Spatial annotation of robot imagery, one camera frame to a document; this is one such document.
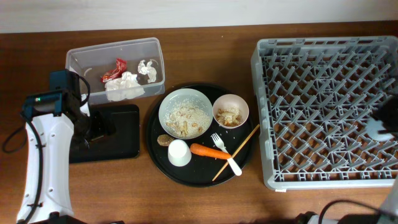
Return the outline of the large white tissue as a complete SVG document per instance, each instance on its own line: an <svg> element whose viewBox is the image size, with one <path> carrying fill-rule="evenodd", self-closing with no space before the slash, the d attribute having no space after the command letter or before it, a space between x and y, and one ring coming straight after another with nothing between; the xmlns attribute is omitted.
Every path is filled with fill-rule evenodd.
<svg viewBox="0 0 398 224"><path fill-rule="evenodd" d="M106 82L105 89L108 101L130 100L145 93L137 81L137 75L131 72L124 72L121 78Z"/></svg>

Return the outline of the red snack wrapper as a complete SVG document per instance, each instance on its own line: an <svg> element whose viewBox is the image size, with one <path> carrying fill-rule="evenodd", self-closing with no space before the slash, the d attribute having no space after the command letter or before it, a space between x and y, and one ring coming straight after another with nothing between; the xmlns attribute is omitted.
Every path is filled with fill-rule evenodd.
<svg viewBox="0 0 398 224"><path fill-rule="evenodd" d="M121 78L122 74L127 70L127 62L121 58L116 59L116 68L106 72L100 79L101 83Z"/></svg>

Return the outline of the brown walnut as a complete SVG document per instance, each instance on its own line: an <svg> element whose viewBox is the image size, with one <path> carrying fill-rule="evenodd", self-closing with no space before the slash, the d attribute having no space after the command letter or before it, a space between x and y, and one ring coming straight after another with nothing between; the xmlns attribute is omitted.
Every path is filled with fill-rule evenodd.
<svg viewBox="0 0 398 224"><path fill-rule="evenodd" d="M169 136L168 134L162 134L157 138L158 144L163 147L168 147L170 143L174 140L175 139L172 136Z"/></svg>

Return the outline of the small white tissue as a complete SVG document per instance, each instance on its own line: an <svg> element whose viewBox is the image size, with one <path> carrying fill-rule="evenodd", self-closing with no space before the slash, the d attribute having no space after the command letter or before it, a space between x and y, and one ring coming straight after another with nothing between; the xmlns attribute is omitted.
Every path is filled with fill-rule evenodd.
<svg viewBox="0 0 398 224"><path fill-rule="evenodd" d="M137 71L141 75L147 75L148 83L154 83L157 79L157 70L152 66L153 60L150 59L148 62L141 60L138 64Z"/></svg>

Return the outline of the grey plate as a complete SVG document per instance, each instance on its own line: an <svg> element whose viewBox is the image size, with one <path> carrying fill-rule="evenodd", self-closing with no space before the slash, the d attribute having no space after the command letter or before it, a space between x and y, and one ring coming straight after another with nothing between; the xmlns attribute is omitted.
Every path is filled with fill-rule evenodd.
<svg viewBox="0 0 398 224"><path fill-rule="evenodd" d="M168 94L159 107L159 121L165 132L177 139L194 139L204 134L213 121L208 97L192 88Z"/></svg>

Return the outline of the white cup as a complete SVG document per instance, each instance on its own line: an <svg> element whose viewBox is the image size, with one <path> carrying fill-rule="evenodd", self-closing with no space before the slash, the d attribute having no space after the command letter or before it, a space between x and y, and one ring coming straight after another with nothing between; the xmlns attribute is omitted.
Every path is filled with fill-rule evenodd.
<svg viewBox="0 0 398 224"><path fill-rule="evenodd" d="M192 153L187 143L181 139L173 140L168 146L169 162L176 167L187 165L192 158Z"/></svg>

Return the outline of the orange carrot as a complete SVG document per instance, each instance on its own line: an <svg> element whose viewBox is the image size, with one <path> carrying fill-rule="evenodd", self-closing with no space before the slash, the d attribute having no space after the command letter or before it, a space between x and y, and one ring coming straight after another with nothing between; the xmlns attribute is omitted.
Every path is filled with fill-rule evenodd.
<svg viewBox="0 0 398 224"><path fill-rule="evenodd" d="M227 152L218 151L216 149L202 146L197 143L194 143L190 146L190 151L199 156L212 157L212 158L216 158L216 159L228 160L231 158L231 155L228 154Z"/></svg>

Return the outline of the pink bowl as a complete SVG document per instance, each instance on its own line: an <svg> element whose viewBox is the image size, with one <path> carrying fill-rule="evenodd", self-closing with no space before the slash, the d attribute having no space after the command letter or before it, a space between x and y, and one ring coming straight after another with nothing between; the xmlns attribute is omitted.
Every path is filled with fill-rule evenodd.
<svg viewBox="0 0 398 224"><path fill-rule="evenodd" d="M235 127L223 126L216 120L216 114L219 109L226 109L231 106L237 106L240 110L241 117L242 117L242 123L239 126L235 126ZM234 95L234 94L225 94L225 95L222 95L221 97L219 97L213 103L213 117L214 117L215 121L221 127L226 128L226 129L235 129L235 128L242 126L248 120L249 107L248 107L248 104L246 103L246 101L243 98L241 98L240 96Z"/></svg>

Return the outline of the food scraps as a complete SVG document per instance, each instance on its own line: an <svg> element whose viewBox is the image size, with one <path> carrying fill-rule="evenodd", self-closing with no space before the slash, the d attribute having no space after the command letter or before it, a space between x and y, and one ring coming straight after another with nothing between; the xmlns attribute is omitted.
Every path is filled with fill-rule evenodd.
<svg viewBox="0 0 398 224"><path fill-rule="evenodd" d="M241 113L237 106L219 109L216 114L216 120L227 127L239 126L242 123Z"/></svg>

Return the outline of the light blue cup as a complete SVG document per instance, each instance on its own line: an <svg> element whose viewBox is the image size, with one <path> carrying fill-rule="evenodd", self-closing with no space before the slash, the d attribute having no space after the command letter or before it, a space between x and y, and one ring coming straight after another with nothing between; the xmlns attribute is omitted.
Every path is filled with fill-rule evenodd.
<svg viewBox="0 0 398 224"><path fill-rule="evenodd" d="M381 131L385 131L386 129L382 125L382 121L375 120L374 118L369 118L365 132L366 134L375 141L388 141L394 138L394 136L390 133L381 133Z"/></svg>

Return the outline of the rice and peanut shells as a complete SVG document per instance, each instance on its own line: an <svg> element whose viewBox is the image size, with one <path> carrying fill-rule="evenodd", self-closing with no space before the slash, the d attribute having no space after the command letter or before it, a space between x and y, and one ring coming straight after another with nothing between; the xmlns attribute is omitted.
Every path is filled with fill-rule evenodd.
<svg viewBox="0 0 398 224"><path fill-rule="evenodd" d="M210 127L211 117L196 105L198 100L186 99L174 103L164 116L166 128L169 132L181 139L196 138Z"/></svg>

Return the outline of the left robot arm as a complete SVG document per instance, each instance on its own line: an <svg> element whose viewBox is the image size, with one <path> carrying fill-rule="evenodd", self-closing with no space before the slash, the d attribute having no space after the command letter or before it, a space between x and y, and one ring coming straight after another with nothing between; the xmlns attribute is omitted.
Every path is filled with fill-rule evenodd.
<svg viewBox="0 0 398 224"><path fill-rule="evenodd" d="M69 70L50 73L50 90L30 95L22 106L29 148L24 198L18 223L79 223L69 193L72 141L90 128L83 77Z"/></svg>

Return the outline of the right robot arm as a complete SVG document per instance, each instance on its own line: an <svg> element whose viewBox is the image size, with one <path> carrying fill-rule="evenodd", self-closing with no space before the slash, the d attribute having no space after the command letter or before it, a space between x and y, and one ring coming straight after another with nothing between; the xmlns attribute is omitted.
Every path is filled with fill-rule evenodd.
<svg viewBox="0 0 398 224"><path fill-rule="evenodd" d="M397 137L397 95L393 94L387 102L371 116L366 125L366 134L373 140L387 141ZM372 210L373 214L347 214L339 220L326 219L327 210L337 203L359 205ZM379 208L353 200L335 200L328 203L318 215L313 212L301 213L294 220L299 224L397 224L397 181Z"/></svg>

